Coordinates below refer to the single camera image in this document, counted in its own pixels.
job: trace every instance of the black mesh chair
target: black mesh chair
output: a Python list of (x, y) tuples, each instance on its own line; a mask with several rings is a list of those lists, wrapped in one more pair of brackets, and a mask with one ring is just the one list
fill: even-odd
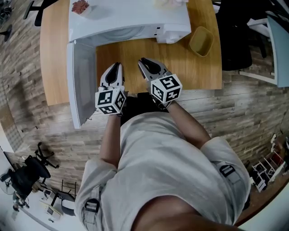
[(42, 2), (41, 6), (33, 6), (34, 1), (30, 2), (28, 7), (27, 7), (27, 9), (26, 9), (26, 11), (25, 11), (23, 19), (27, 19), (30, 11), (38, 11), (38, 14), (37, 14), (37, 16), (35, 18), (34, 25), (36, 27), (40, 27), (41, 26), (41, 21), (42, 21), (43, 10), (45, 8), (47, 8), (48, 6), (52, 5), (55, 2), (57, 2), (57, 0), (44, 0)]
[(63, 205), (63, 201), (71, 201), (75, 202), (75, 199), (72, 195), (69, 193), (64, 193), (64, 192), (58, 192), (58, 194), (61, 196), (61, 209), (62, 212), (69, 215), (69, 216), (75, 216), (74, 209), (68, 208)]
[[(222, 0), (216, 14), (223, 70), (244, 69), (252, 65), (252, 56), (249, 45), (258, 46), (263, 58), (266, 57), (265, 46), (260, 34), (251, 30), (247, 23), (251, 18), (265, 18), (265, 8), (260, 0), (232, 1)], [(250, 35), (256, 40), (249, 40)]]
[(56, 165), (56, 166), (55, 166), (55, 165), (51, 164), (51, 163), (48, 161), (48, 159), (54, 155), (54, 152), (51, 152), (51, 154), (50, 154), (49, 156), (46, 156), (46, 157), (45, 157), (45, 156), (43, 155), (43, 153), (42, 153), (41, 148), (40, 148), (41, 144), (42, 144), (42, 142), (39, 142), (38, 145), (37, 145), (37, 150), (35, 151), (36, 157), (40, 158), (41, 163), (44, 164), (45, 166), (48, 166), (48, 165), (49, 165), (49, 166), (51, 166), (51, 167), (53, 167), (53, 168), (59, 168), (59, 165)]
[(50, 178), (49, 171), (46, 167), (35, 157), (29, 156), (23, 166), (15, 171), (9, 169), (8, 173), (1, 177), (1, 181), (11, 178), (12, 187), (21, 196), (22, 200), (28, 197), (32, 191), (32, 186), (40, 177)]
[(4, 35), (4, 41), (7, 42), (12, 33), (12, 25), (9, 25), (6, 31), (0, 32), (0, 35)]

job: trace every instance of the cabinet door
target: cabinet door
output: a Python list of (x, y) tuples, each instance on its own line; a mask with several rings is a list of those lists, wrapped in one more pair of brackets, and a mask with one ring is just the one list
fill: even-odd
[(67, 82), (73, 124), (80, 129), (95, 111), (95, 47), (75, 41), (67, 45)]

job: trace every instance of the small tray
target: small tray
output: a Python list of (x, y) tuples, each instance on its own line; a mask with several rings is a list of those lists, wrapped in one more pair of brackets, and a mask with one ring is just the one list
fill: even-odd
[(189, 46), (200, 57), (206, 57), (214, 43), (214, 35), (204, 27), (198, 27), (193, 34)]

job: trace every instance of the wooden floor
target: wooden floor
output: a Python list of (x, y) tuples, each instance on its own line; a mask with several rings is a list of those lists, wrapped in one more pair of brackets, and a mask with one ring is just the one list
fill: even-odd
[[(36, 13), (22, 19), (29, 2), (12, 0), (15, 9), (2, 30), (12, 24), (13, 33), (6, 43), (0, 37), (0, 74), (20, 133), (24, 136), (34, 126), (38, 130), (27, 138), (29, 149), (8, 155), (13, 162), (22, 162), (21, 157), (33, 155), (42, 141), (55, 153), (52, 162), (60, 164), (57, 170), (48, 167), (51, 183), (57, 187), (64, 179), (76, 181), (79, 187), (86, 161), (99, 153), (107, 117), (94, 114), (81, 130), (75, 130), (69, 104), (47, 106), (40, 70), (40, 27), (34, 26)], [(267, 52), (268, 57), (263, 59), (259, 50), (252, 48), (251, 71), (272, 71), (269, 43)], [(222, 90), (183, 91), (179, 103), (212, 137), (225, 137), (243, 162), (255, 162), (269, 153), (273, 133), (288, 128), (288, 89), (241, 76), (237, 71), (223, 72), (223, 84)]]

